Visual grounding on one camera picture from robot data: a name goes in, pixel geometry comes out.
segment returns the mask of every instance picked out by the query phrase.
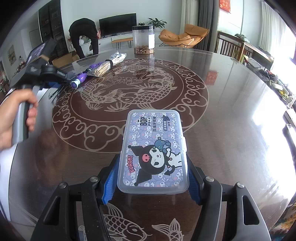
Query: television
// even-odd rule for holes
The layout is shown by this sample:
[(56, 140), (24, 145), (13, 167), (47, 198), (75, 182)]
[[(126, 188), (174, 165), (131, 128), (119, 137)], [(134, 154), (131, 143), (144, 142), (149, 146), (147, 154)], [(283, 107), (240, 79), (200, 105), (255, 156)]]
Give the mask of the television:
[(136, 13), (117, 15), (99, 20), (101, 36), (131, 32), (137, 26)]

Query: patterned fabric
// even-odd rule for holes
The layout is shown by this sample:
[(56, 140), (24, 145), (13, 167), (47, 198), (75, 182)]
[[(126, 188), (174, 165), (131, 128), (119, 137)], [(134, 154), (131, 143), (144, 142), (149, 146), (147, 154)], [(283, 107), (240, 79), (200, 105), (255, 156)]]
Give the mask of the patterned fabric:
[(296, 203), (287, 208), (276, 224), (270, 229), (269, 234), (272, 241), (280, 241), (289, 231), (296, 220)]

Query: round table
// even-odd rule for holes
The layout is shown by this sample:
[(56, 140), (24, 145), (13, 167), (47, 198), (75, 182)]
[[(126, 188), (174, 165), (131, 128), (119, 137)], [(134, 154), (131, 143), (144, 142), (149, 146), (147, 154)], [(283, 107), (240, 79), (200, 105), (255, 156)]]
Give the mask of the round table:
[[(180, 113), (194, 165), (220, 183), (245, 184), (271, 228), (296, 191), (282, 132), (286, 107), (276, 94), (245, 66), (216, 53), (171, 47), (148, 56), (131, 49), (120, 52), (127, 53), (125, 61), (103, 78), (89, 77), (77, 90), (64, 88), (56, 99), (50, 98), (56, 89), (49, 89), (40, 100), (36, 130), (18, 144), (12, 163), (11, 222), (32, 233), (60, 182), (82, 183), (120, 152), (129, 110), (167, 108)], [(63, 69), (84, 71), (111, 54)], [(188, 240), (201, 211), (188, 191), (153, 196), (116, 189), (110, 203), (126, 220), (144, 228), (125, 240), (171, 240), (159, 224), (179, 225), (180, 235)], [(83, 225), (81, 206), (77, 210), (78, 225)], [(223, 204), (217, 240), (223, 235), (225, 211)]]

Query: transparent plastic lid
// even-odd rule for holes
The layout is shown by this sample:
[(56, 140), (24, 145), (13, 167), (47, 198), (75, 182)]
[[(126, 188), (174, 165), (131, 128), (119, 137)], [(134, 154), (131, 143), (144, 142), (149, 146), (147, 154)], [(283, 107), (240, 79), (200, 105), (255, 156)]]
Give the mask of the transparent plastic lid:
[(176, 194), (188, 189), (186, 142), (175, 110), (128, 113), (118, 188), (133, 194)]

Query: black clothes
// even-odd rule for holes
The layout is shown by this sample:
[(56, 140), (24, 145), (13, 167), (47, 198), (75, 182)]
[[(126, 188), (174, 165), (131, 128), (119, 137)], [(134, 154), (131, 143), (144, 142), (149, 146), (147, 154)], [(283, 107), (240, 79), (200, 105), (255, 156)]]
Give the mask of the black clothes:
[(69, 33), (73, 47), (80, 59), (85, 58), (82, 48), (79, 45), (79, 37), (82, 35), (87, 36), (91, 40), (93, 54), (95, 55), (99, 53), (97, 29), (94, 21), (88, 18), (78, 19), (71, 24)]

